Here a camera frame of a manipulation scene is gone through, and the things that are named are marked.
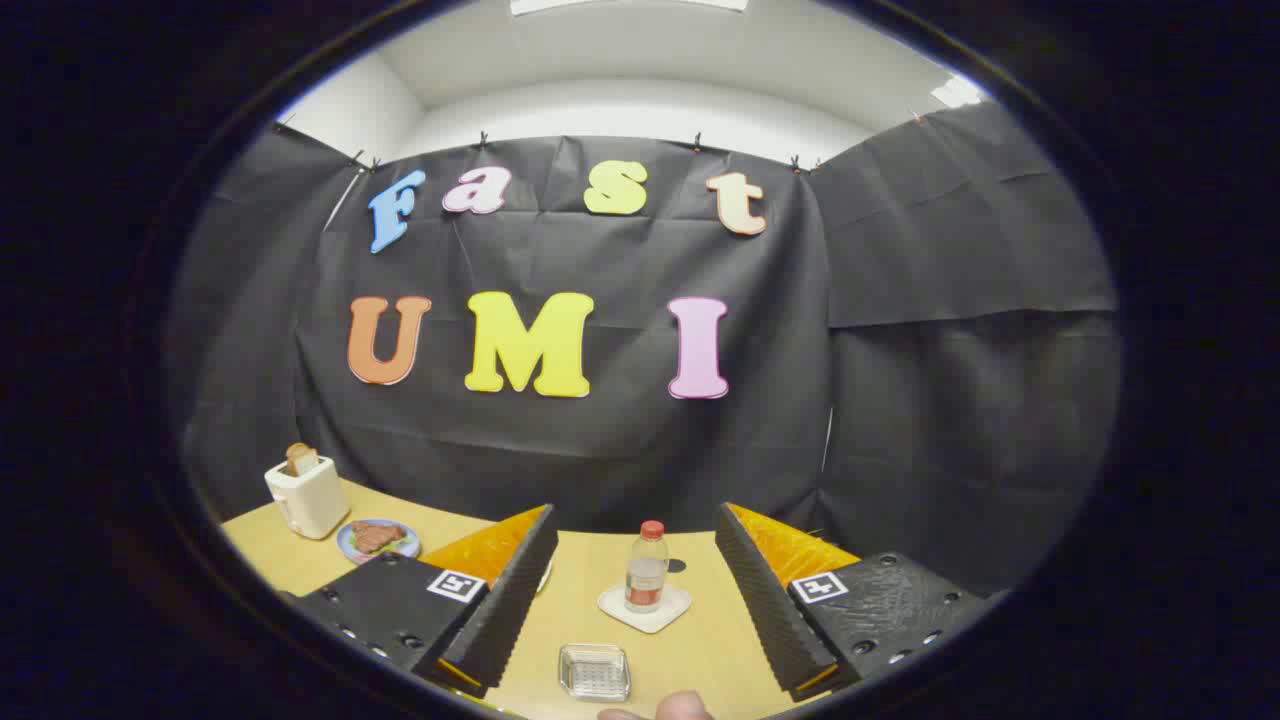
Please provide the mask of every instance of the blue plate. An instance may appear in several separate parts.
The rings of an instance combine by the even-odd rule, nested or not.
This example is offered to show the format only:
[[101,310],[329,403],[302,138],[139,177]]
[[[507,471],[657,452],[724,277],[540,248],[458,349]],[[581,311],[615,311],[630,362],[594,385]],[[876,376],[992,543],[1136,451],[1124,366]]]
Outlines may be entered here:
[[[365,555],[364,552],[356,550],[356,533],[351,530],[351,525],[355,523],[369,523],[371,525],[399,525],[401,529],[404,530],[404,537],[396,542],[389,542],[384,544],[374,555]],[[380,520],[376,518],[369,518],[365,520],[352,520],[351,523],[347,523],[346,525],[342,527],[342,529],[338,530],[337,539],[338,539],[338,550],[342,550],[342,553],[347,556],[347,560],[351,560],[356,565],[361,565],[369,560],[372,560],[376,555],[380,555],[387,551],[398,552],[404,557],[417,557],[417,553],[422,551],[422,543],[419,542],[417,533],[411,530],[408,525],[404,525],[403,523],[397,523],[394,520]]]

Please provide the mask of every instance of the foam letter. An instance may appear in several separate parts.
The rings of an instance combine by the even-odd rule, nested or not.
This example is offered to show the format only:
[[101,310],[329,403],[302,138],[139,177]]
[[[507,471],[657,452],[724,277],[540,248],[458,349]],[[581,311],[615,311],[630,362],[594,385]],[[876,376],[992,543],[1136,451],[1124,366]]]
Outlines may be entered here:
[[582,201],[593,213],[630,215],[644,208],[648,195],[640,183],[649,179],[649,170],[640,163],[605,160],[591,168],[586,179],[591,187],[582,193]]
[[746,184],[742,173],[728,173],[707,181],[707,188],[716,191],[716,209],[724,227],[739,234],[760,234],[768,224],[764,218],[751,214],[748,199],[762,200],[764,191]]
[[374,211],[374,243],[369,246],[370,252],[376,254],[404,234],[408,225],[399,217],[407,218],[413,211],[413,188],[425,179],[426,173],[413,170],[369,201],[369,209]]
[[460,184],[444,195],[444,209],[451,213],[471,210],[476,215],[488,215],[506,202],[502,193],[511,182],[511,170],[476,168],[458,178],[458,182],[467,184]]
[[538,395],[585,397],[591,384],[582,377],[582,324],[595,301],[577,292],[557,292],[547,299],[534,325],[525,329],[516,305],[506,292],[477,292],[467,307],[476,315],[476,346],[471,372],[463,378],[467,389],[498,392],[507,370],[516,392],[525,389],[534,365],[543,359],[543,372],[534,380]]
[[710,297],[677,297],[667,309],[680,324],[680,364],[667,391],[672,397],[723,397],[728,382],[719,377],[716,325],[728,307]]
[[431,309],[431,301],[425,297],[401,297],[396,302],[401,314],[399,333],[396,336],[396,354],[387,363],[374,356],[374,336],[378,334],[378,318],[387,310],[387,300],[381,297],[357,297],[351,301],[351,337],[347,340],[347,365],[361,382],[393,386],[413,369],[413,356],[417,354],[417,332],[422,327],[422,315]]

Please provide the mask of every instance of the ceiling light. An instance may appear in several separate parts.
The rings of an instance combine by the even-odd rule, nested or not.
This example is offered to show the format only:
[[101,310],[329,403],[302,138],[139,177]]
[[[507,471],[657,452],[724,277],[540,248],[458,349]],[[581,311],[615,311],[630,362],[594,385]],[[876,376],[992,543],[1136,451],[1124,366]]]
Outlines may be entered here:
[[978,102],[982,102],[982,91],[979,91],[975,85],[959,76],[948,79],[946,85],[934,90],[932,95],[947,108],[977,105]]
[[[550,10],[552,8],[567,8],[570,5],[585,5],[588,3],[600,3],[603,0],[511,0],[511,14],[512,15],[527,15],[529,13],[536,13],[539,10]],[[709,5],[712,8],[723,8],[726,10],[735,10],[741,13],[746,9],[748,0],[671,0],[673,3],[685,3],[689,5]]]

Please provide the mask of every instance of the black fabric curtain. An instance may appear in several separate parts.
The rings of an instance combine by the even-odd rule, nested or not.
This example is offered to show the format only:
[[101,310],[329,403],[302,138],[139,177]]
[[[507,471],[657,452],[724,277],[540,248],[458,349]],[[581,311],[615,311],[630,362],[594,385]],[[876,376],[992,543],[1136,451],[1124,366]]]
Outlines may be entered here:
[[229,519],[271,501],[262,479],[298,441],[300,268],[357,168],[276,126],[210,195],[174,282],[161,359],[188,477]]
[[[591,168],[631,160],[648,170],[634,215],[591,214]],[[506,205],[453,214],[442,197],[465,172],[511,170]],[[413,170],[404,236],[370,251],[370,199]],[[768,229],[718,219],[708,178],[745,173]],[[828,424],[831,370],[822,224],[804,178],[778,163],[649,140],[541,138],[408,158],[362,178],[303,275],[297,329],[302,434],[352,480],[415,502],[499,519],[553,502],[570,530],[708,529],[731,500],[808,523]],[[526,325],[557,292],[595,301],[582,342],[582,398],[531,387],[472,392],[472,293],[509,293]],[[346,357],[351,302],[384,297],[378,357],[396,348],[403,296],[425,296],[419,355],[394,386],[364,384]],[[677,400],[681,296],[722,300],[719,370],[728,395]]]
[[[634,215],[585,206],[604,160],[645,167]],[[512,173],[498,211],[442,208],[489,165]],[[370,200],[415,170],[426,181],[404,234],[371,252]],[[762,234],[721,223],[705,182],[728,172],[763,188]],[[591,296],[590,393],[467,389],[467,301],[483,291],[509,293],[526,325],[553,293]],[[402,382],[366,384],[348,366],[362,296],[390,306],[380,359],[397,346],[396,302],[433,304]],[[681,296],[728,306],[718,400],[668,393],[667,304]],[[268,502],[262,473],[302,439],[355,482],[454,512],[553,502],[571,530],[649,518],[705,530],[727,500],[856,553],[905,552],[977,592],[1015,582],[1070,521],[1120,382],[1100,241],[1061,173],[992,104],[906,123],[812,174],[563,137],[356,176],[332,149],[275,132],[215,192],[175,297],[174,421],[223,518]]]
[[975,592],[1016,582],[1088,495],[1121,343],[1070,186],[993,104],[878,135],[810,178],[832,281],[820,519]]

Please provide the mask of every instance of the letter i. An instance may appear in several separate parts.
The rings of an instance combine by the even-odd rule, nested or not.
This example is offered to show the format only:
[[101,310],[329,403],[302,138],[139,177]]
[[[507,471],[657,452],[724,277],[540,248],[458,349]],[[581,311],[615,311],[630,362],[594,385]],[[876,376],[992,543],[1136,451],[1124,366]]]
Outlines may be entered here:
[[719,375],[716,327],[728,307],[710,297],[677,297],[667,309],[680,324],[678,369],[667,391],[681,398],[723,397],[728,382]]

